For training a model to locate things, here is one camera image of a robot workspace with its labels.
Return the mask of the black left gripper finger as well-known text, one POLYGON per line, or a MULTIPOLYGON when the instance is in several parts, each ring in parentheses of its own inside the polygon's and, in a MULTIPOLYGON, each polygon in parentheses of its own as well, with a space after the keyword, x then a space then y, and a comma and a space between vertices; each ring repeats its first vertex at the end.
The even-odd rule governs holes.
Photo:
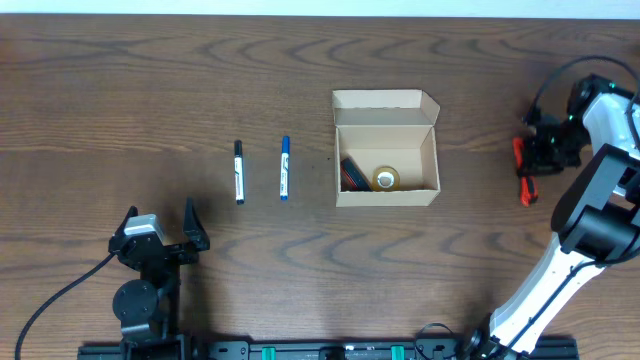
POLYGON ((199 220, 193 199, 190 197, 186 199, 182 230, 188 241, 197 251, 207 251, 210 249, 210 238, 199 220))
POLYGON ((138 215, 137 207, 136 206, 131 206, 128 209, 123 221, 121 222, 121 224, 118 226, 118 228, 114 232, 114 237, 115 238, 124 237, 125 236, 125 228, 126 228, 126 225, 127 225, 128 221, 129 221, 129 219, 132 218, 132 217, 136 217, 137 215, 138 215))

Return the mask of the red utility knife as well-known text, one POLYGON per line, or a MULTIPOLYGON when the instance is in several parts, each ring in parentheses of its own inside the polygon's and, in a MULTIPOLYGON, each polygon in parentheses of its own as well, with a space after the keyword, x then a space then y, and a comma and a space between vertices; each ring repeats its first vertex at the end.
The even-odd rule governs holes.
POLYGON ((515 137, 512 140, 512 148, 516 161, 516 175, 520 182, 519 199, 524 207, 529 207, 537 201, 538 190, 534 177, 528 175, 524 170, 524 140, 520 137, 515 137))

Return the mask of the black whiteboard marker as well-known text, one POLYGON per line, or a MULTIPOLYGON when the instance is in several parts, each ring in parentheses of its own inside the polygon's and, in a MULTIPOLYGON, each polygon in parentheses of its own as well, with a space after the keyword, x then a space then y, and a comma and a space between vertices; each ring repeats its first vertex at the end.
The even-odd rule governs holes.
POLYGON ((238 205, 241 205, 245 202, 243 165, 242 141, 236 140, 234 142, 234 182, 235 201, 238 205))

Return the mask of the clear tape roll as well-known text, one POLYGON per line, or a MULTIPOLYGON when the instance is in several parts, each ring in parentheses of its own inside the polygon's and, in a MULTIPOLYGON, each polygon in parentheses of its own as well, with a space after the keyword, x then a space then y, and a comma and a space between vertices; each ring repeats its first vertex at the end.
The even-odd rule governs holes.
POLYGON ((400 176, 394 168, 381 166, 374 171, 372 177, 374 191, 395 191, 399 185, 400 176))

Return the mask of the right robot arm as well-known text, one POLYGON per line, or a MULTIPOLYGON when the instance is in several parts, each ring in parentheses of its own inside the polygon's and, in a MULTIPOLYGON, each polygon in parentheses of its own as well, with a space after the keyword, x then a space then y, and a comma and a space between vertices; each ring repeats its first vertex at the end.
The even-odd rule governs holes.
POLYGON ((568 336, 543 331, 589 280, 639 255, 639 95, 591 74, 574 83, 567 117, 558 121, 533 104, 532 134, 512 141, 520 201, 538 198, 535 179, 593 157, 551 217, 551 240, 525 282, 459 346, 459 359, 576 359, 568 336))

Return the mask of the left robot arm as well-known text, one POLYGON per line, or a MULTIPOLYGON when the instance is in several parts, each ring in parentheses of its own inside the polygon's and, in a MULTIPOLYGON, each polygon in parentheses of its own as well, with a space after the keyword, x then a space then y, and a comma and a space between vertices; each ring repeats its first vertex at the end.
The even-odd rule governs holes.
POLYGON ((178 330, 180 268, 196 264, 199 254, 210 249, 192 199, 186 200, 182 232, 184 242, 166 245, 157 216, 131 207, 109 240, 109 253, 140 274, 122 285, 112 301, 122 359, 179 360, 198 354, 193 338, 178 330))

